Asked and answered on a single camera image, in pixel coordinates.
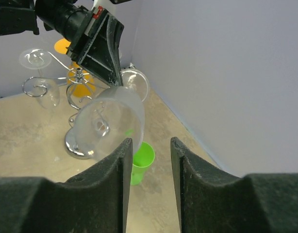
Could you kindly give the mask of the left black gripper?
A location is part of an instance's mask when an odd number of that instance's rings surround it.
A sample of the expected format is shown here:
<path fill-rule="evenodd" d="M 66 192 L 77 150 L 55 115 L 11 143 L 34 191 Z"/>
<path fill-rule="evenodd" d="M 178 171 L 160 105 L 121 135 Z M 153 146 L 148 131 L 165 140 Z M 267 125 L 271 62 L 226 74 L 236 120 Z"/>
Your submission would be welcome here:
<path fill-rule="evenodd" d="M 46 31 L 55 30 L 70 42 L 66 54 L 109 86 L 122 86 L 119 43 L 124 29 L 108 10 L 91 10 L 74 0 L 37 0 L 35 12 Z"/>

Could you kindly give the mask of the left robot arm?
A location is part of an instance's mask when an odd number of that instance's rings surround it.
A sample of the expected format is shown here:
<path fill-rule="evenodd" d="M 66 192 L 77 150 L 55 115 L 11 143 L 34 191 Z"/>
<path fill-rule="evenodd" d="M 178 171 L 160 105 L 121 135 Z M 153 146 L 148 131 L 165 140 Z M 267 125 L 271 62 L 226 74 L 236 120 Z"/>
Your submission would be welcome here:
<path fill-rule="evenodd" d="M 70 42 L 73 62 L 109 86 L 122 86 L 119 44 L 124 25 L 115 17 L 120 0 L 95 0 L 91 9 L 74 0 L 0 0 L 0 36 L 55 30 Z"/>

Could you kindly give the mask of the clear wine glass front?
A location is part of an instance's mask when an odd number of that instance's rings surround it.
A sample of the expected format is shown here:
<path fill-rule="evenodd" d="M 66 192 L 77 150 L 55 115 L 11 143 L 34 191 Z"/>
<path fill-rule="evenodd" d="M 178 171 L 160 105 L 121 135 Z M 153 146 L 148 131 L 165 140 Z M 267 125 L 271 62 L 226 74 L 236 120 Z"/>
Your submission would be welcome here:
<path fill-rule="evenodd" d="M 109 87 L 84 106 L 75 118 L 76 146 L 87 158 L 100 161 L 126 138 L 132 139 L 136 153 L 145 128 L 144 101 L 149 96 L 149 81 L 134 68 L 121 71 L 123 86 Z"/>

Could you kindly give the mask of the clear wine glass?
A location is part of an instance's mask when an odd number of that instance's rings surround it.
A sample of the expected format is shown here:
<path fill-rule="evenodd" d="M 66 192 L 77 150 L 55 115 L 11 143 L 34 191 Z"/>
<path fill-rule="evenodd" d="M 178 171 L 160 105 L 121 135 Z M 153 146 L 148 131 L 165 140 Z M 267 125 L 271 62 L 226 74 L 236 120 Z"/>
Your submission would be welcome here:
<path fill-rule="evenodd" d="M 121 71 L 123 86 L 109 87 L 84 106 L 75 118 L 76 146 L 87 158 L 100 161 L 126 138 L 132 139 L 136 153 L 145 128 L 144 101 L 149 96 L 149 81 L 134 68 Z"/>
<path fill-rule="evenodd" d="M 58 84 L 54 79 L 46 78 L 42 71 L 51 61 L 52 56 L 43 49 L 28 49 L 19 56 L 19 62 L 23 67 L 37 72 L 23 82 L 22 91 L 45 109 L 53 109 L 60 103 Z"/>

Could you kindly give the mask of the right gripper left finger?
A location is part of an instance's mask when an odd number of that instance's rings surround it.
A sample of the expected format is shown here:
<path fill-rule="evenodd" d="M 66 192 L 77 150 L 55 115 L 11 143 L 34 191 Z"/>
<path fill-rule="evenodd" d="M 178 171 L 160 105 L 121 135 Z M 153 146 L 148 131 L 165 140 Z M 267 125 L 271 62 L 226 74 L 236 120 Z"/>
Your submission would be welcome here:
<path fill-rule="evenodd" d="M 123 233 L 133 141 L 66 182 L 0 177 L 0 233 Z"/>

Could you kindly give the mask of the orange plastic wine glass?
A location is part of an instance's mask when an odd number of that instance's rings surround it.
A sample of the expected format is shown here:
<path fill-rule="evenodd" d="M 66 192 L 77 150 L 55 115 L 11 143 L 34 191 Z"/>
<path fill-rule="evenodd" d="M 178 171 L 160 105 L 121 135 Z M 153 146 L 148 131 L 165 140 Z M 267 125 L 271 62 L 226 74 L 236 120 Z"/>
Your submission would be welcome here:
<path fill-rule="evenodd" d="M 66 54 L 69 45 L 70 42 L 62 38 L 55 43 L 54 49 L 59 54 Z M 83 75 L 76 75 L 77 70 L 80 68 L 77 63 L 72 61 L 71 65 L 68 67 L 69 71 L 67 72 L 67 83 L 72 84 L 70 91 L 73 96 L 78 98 L 90 96 L 96 91 L 96 87 L 94 86 L 95 81 L 86 70 L 83 70 Z"/>

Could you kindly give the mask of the green plastic wine glass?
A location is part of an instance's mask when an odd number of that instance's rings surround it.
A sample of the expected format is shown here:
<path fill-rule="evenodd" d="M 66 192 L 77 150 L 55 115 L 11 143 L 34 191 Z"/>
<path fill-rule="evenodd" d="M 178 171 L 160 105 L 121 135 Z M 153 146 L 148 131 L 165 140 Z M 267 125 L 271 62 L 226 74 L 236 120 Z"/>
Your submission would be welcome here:
<path fill-rule="evenodd" d="M 155 160 L 153 147 L 142 141 L 138 151 L 133 155 L 131 185 L 138 185 L 142 182 L 145 172 Z"/>

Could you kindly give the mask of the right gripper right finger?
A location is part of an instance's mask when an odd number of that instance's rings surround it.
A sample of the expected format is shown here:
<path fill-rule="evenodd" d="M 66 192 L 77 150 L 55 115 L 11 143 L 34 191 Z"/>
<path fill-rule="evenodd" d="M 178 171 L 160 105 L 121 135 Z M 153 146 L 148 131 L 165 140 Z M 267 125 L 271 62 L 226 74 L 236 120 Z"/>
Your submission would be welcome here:
<path fill-rule="evenodd" d="M 298 173 L 233 176 L 170 141 L 182 233 L 298 233 Z"/>

